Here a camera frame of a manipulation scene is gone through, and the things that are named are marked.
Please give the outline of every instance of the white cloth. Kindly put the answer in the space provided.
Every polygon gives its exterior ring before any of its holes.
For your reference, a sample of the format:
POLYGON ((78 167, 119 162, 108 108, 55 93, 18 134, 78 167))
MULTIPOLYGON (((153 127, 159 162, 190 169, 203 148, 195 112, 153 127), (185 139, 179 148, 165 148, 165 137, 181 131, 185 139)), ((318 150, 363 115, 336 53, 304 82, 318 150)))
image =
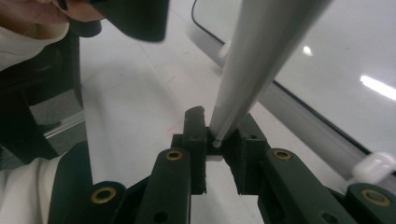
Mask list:
MULTIPOLYGON (((67 34, 68 24, 37 25, 26 35, 0 27, 0 71, 35 57, 67 34)), ((61 157, 36 159, 12 171, 0 172, 0 223, 47 223, 56 169, 61 157)))
POLYGON ((36 25, 26 35, 0 27, 0 71, 35 57, 44 47, 64 38, 68 24, 36 25))

